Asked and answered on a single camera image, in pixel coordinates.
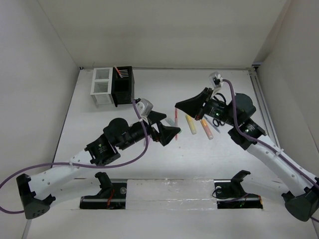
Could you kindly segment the green highlighter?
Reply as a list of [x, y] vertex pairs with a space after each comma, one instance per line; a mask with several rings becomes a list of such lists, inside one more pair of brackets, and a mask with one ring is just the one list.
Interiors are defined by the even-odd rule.
[[166, 118], [165, 121], [166, 121], [170, 126], [175, 126], [175, 122], [174, 122], [174, 120], [172, 120], [171, 118]]

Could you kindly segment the red pen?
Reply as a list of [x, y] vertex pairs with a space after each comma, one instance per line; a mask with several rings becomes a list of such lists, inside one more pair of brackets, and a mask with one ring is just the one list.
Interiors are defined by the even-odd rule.
[[174, 124], [175, 127], [178, 127], [178, 110], [177, 108], [174, 109]]
[[118, 73], [119, 77], [120, 77], [120, 78], [123, 78], [121, 72], [119, 71], [119, 69], [118, 69], [116, 66], [114, 66], [114, 69], [115, 69], [116, 72]]

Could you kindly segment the blue pen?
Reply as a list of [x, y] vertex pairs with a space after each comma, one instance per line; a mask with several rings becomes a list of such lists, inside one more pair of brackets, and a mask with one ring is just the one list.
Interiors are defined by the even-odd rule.
[[221, 133], [221, 131], [218, 129], [218, 127], [213, 124], [213, 121], [212, 121], [212, 120], [210, 120], [207, 116], [204, 116], [204, 119], [205, 119], [218, 133]]

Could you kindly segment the purple highlighter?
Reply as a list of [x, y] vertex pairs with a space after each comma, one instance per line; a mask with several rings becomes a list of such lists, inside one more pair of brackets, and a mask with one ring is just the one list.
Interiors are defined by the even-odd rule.
[[146, 145], [148, 144], [148, 142], [149, 142], [149, 137], [146, 137], [146, 138], [144, 139], [144, 146], [146, 146]]

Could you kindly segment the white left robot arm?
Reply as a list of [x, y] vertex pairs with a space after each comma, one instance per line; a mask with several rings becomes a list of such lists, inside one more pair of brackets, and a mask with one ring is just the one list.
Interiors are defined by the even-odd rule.
[[113, 168], [112, 162], [125, 150], [142, 139], [150, 137], [162, 146], [169, 144], [180, 132], [179, 127], [165, 126], [166, 115], [150, 111], [146, 119], [129, 125], [123, 118], [115, 118], [103, 129], [99, 138], [73, 156], [65, 165], [52, 167], [35, 175], [21, 174], [16, 178], [26, 219], [37, 218], [58, 202], [63, 186], [87, 169]]

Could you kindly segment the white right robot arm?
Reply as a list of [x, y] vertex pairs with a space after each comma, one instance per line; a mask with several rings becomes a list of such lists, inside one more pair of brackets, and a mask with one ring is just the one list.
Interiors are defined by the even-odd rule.
[[251, 119], [256, 108], [248, 95], [232, 92], [231, 97], [227, 104], [217, 100], [211, 88], [205, 88], [197, 96], [176, 103], [175, 107], [195, 120], [210, 116], [232, 126], [228, 132], [230, 138], [264, 163], [283, 182], [283, 186], [272, 186], [258, 183], [255, 177], [247, 181], [245, 177], [250, 172], [242, 170], [230, 184], [234, 195], [242, 196], [249, 188], [257, 189], [257, 194], [284, 203], [296, 219], [308, 221], [319, 209], [319, 178], [294, 162]]

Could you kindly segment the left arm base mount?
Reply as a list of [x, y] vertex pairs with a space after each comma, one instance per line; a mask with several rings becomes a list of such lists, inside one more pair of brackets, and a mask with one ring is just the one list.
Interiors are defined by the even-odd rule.
[[83, 210], [124, 210], [126, 208], [127, 180], [111, 180], [106, 172], [98, 172], [99, 191], [83, 196], [79, 208]]

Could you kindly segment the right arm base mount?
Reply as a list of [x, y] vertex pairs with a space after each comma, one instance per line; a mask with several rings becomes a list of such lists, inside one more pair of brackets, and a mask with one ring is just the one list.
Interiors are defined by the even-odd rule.
[[214, 180], [212, 197], [218, 209], [263, 209], [261, 197], [248, 194], [241, 186], [243, 179], [251, 173], [241, 170], [231, 179]]

